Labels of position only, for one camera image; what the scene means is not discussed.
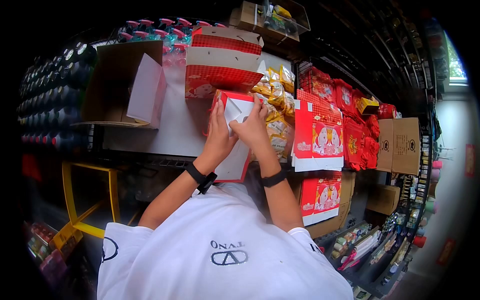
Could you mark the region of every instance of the black smartwatch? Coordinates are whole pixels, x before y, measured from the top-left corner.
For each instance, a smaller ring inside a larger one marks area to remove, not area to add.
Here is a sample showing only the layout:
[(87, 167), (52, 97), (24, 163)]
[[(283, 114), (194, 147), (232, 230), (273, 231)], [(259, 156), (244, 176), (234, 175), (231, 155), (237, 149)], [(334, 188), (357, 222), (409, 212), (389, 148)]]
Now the black smartwatch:
[(273, 176), (262, 178), (262, 184), (264, 185), (264, 187), (270, 188), (276, 184), (281, 183), (285, 178), (287, 178), (287, 173), (285, 172), (285, 170), (281, 170)]
[(195, 179), (195, 181), (199, 184), (197, 190), (204, 195), (216, 179), (216, 174), (214, 172), (211, 172), (207, 176), (204, 176), (197, 170), (197, 168), (195, 168), (193, 163), (188, 164), (185, 167), (185, 170), (187, 170), (190, 176), (192, 176), (193, 179)]

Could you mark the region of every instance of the red paper box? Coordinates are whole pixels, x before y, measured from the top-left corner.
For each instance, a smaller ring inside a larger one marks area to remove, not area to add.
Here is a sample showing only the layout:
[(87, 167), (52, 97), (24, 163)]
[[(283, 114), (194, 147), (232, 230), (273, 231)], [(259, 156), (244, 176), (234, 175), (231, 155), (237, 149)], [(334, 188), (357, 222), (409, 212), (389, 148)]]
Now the red paper box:
[(296, 172), (343, 167), (342, 113), (318, 96), (297, 90), (292, 166)]
[(327, 220), (338, 215), (342, 172), (329, 172), (325, 178), (304, 179), (300, 209), (305, 226)]
[[(242, 123), (252, 111), (253, 97), (231, 91), (216, 90), (215, 99), (223, 102), (227, 124), (232, 120)], [(230, 154), (225, 158), (214, 173), (217, 175), (215, 182), (243, 182), (250, 159), (250, 148), (238, 140)]]
[(213, 99), (216, 89), (249, 92), (262, 73), (263, 41), (258, 34), (233, 28), (202, 26), (187, 48), (185, 98)]

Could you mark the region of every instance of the printed cartoon character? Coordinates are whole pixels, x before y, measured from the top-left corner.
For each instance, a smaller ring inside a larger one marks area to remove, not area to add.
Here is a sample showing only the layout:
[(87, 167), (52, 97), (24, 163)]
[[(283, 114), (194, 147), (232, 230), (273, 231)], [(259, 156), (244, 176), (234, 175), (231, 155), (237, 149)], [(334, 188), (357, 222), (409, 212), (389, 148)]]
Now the printed cartoon character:
[(317, 189), (317, 200), (315, 201), (315, 210), (324, 210), (327, 207), (325, 206), (329, 197), (328, 186), (324, 183), (321, 183)]
[(336, 182), (332, 188), (332, 202), (333, 206), (340, 203), (340, 182)]
[(321, 155), (325, 154), (325, 146), (327, 144), (327, 128), (325, 124), (318, 122), (315, 125), (316, 137), (313, 141), (313, 150)]
[(331, 145), (335, 147), (335, 154), (343, 152), (342, 145), (342, 129), (340, 126), (335, 125), (331, 133)]
[(215, 92), (211, 84), (202, 80), (194, 80), (190, 82), (189, 90), (185, 93), (185, 97), (209, 98)]

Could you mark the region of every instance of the red poster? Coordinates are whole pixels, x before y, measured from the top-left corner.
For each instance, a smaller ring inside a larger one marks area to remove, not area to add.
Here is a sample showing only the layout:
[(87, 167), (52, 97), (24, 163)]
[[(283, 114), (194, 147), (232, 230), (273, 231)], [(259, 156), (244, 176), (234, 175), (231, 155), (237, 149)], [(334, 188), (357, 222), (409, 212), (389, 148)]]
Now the red poster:
[(473, 177), (475, 169), (475, 145), (467, 144), (465, 152), (465, 176)]
[(455, 248), (455, 243), (456, 243), (455, 240), (447, 239), (442, 249), (442, 252), (440, 253), (440, 256), (437, 258), (437, 264), (439, 265), (447, 264), (448, 259), (452, 255), (453, 249)]

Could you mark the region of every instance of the merchandise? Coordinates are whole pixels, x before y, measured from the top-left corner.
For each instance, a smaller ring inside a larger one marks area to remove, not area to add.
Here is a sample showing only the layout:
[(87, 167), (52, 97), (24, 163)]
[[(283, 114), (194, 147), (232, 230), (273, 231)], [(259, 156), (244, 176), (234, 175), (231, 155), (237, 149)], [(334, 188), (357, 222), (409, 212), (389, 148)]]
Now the merchandise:
[(305, 226), (338, 215), (341, 181), (342, 173), (337, 171), (303, 180), (300, 207)]

